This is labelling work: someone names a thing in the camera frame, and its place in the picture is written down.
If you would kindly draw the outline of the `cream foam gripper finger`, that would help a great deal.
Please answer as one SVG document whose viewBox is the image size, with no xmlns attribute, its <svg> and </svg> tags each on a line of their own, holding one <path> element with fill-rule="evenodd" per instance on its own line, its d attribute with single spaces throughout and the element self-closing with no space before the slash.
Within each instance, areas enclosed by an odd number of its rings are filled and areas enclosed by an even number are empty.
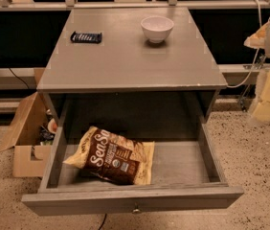
<svg viewBox="0 0 270 230">
<path fill-rule="evenodd" d="M 252 49 L 264 49 L 268 26 L 269 23 L 265 23 L 254 34 L 248 36 L 244 41 L 244 45 Z"/>
</svg>

